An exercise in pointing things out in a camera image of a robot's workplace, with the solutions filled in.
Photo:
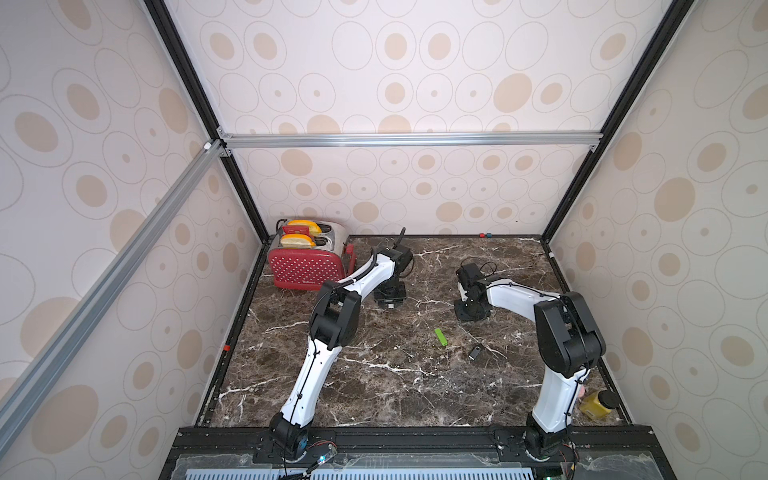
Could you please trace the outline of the green usb drive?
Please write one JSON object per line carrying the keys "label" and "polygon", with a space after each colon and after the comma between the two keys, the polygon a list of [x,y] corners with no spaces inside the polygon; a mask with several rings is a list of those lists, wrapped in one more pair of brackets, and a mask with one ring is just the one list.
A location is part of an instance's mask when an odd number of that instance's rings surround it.
{"label": "green usb drive", "polygon": [[440,342],[440,344],[443,347],[447,347],[448,346],[448,340],[447,340],[446,336],[444,335],[443,331],[440,328],[435,328],[434,329],[434,333],[435,333],[438,341]]}

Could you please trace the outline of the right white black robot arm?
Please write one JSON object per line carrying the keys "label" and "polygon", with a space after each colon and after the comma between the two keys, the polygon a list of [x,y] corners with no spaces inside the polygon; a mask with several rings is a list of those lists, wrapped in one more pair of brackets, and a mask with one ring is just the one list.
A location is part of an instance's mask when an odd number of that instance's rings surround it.
{"label": "right white black robot arm", "polygon": [[456,271],[460,298],[454,312],[461,322],[476,322],[495,309],[508,310],[535,325],[539,355],[545,365],[537,403],[528,414],[523,436],[528,456],[545,461],[565,443],[578,393],[606,352],[606,343],[586,300],[578,292],[549,293],[474,264]]}

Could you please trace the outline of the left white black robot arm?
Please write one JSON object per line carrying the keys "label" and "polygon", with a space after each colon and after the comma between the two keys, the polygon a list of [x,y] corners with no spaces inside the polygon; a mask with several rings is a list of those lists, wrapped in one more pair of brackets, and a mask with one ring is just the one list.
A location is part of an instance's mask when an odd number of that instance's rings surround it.
{"label": "left white black robot arm", "polygon": [[378,294],[397,303],[403,292],[403,272],[411,265],[410,248],[395,243],[372,250],[369,259],[339,281],[326,281],[308,321],[307,352],[294,387],[270,420],[272,439],[291,461],[309,448],[308,429],[326,378],[342,349],[354,339],[366,297]]}

